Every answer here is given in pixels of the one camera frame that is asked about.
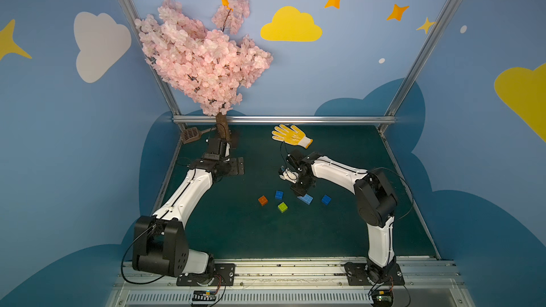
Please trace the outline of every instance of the tree trunk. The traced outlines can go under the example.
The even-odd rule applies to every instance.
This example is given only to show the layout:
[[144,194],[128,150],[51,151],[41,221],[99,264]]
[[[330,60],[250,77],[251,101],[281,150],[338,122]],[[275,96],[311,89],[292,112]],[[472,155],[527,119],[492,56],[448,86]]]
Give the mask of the tree trunk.
[[231,133],[229,132],[228,119],[224,114],[216,115],[216,130],[221,138],[231,141]]

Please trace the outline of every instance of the artificial cherry blossom tree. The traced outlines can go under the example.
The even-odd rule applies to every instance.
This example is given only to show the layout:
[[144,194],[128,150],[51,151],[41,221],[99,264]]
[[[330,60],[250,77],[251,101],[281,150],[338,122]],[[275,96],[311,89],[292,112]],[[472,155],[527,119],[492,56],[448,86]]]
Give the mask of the artificial cherry blossom tree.
[[196,19],[182,14],[182,5],[165,0],[157,9],[163,24],[149,14],[135,20],[142,51],[161,78],[201,104],[203,113],[216,116],[221,137],[230,140],[226,114],[240,103],[239,86],[249,88],[269,68],[273,57],[246,35],[240,45],[230,41],[250,14],[249,0],[227,0],[212,18],[219,30],[208,31]]

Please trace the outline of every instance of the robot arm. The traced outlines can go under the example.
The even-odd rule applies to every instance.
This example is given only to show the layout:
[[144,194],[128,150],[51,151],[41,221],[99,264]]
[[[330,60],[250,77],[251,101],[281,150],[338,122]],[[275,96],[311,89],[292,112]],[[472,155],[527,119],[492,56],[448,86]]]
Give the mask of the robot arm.
[[189,166],[186,178],[172,197],[152,216],[141,216],[135,225],[133,269],[166,276],[214,272],[212,256],[189,248],[185,227],[202,195],[231,170],[229,143],[210,139],[207,153]]
[[294,193],[304,196],[323,178],[346,188],[357,198],[360,217],[367,223],[370,250],[368,252],[368,278],[373,283],[384,282],[396,265],[392,250],[392,222],[398,198],[383,172],[371,173],[331,160],[319,153],[304,156],[294,150],[287,161],[295,171],[281,167],[281,179],[291,181]]

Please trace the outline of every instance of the yellow cloud decal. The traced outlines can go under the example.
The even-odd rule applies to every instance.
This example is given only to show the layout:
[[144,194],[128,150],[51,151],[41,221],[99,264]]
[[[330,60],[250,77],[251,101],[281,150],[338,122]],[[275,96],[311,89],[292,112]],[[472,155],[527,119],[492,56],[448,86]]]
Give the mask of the yellow cloud decal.
[[284,6],[265,24],[260,32],[267,41],[313,42],[322,36],[322,29],[315,25],[309,13],[295,7]]
[[518,67],[503,71],[495,80],[495,91],[546,141],[546,63],[534,71]]

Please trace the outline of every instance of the aluminum rail base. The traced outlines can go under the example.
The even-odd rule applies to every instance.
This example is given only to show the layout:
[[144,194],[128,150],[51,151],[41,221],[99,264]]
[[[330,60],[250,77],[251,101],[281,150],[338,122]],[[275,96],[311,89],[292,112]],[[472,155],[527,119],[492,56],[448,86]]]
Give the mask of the aluminum rail base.
[[[395,117],[316,117],[316,116],[266,116],[266,115],[228,115],[230,124],[239,125],[278,125],[278,124],[315,124],[315,125],[390,125]],[[214,124],[215,117],[206,115],[175,115],[177,124]]]
[[[234,286],[226,288],[217,305],[370,304],[367,293],[371,287],[349,286],[343,267],[346,262],[365,261],[365,257],[216,259],[216,263],[236,264]],[[453,261],[438,261],[428,256],[399,256],[396,261],[411,294],[412,306],[475,307]],[[124,273],[134,282],[158,277],[133,270],[130,262],[125,263]],[[211,302],[192,302],[193,291],[203,289],[177,287],[174,277],[133,285],[118,275],[106,307],[211,305]],[[395,305],[405,305],[408,297],[404,287],[394,286],[393,291]]]

